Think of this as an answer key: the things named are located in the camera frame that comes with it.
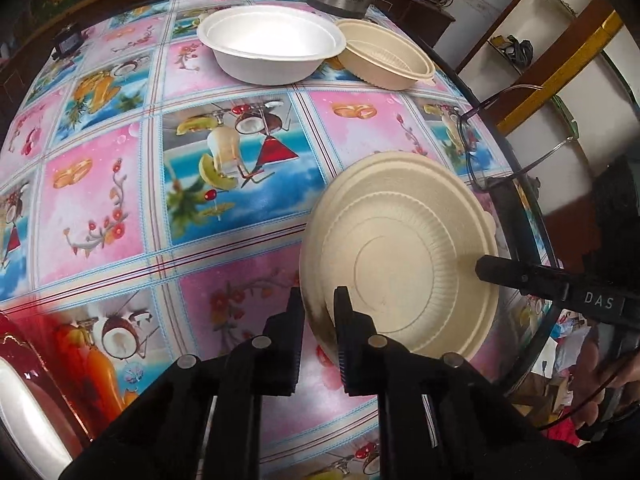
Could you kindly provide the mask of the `person right hand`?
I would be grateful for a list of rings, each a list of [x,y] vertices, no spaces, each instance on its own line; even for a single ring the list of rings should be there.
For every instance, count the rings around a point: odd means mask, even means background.
[[[572,409],[584,402],[593,391],[600,387],[616,370],[625,363],[621,358],[604,366],[600,362],[598,330],[593,327],[582,344],[577,358],[572,381],[573,402]],[[614,380],[610,383],[613,389],[622,388],[619,408],[639,400],[639,356],[635,356],[627,363]],[[580,411],[572,416],[576,429],[581,426],[592,425],[598,418],[599,406],[604,399],[604,391],[586,403]]]

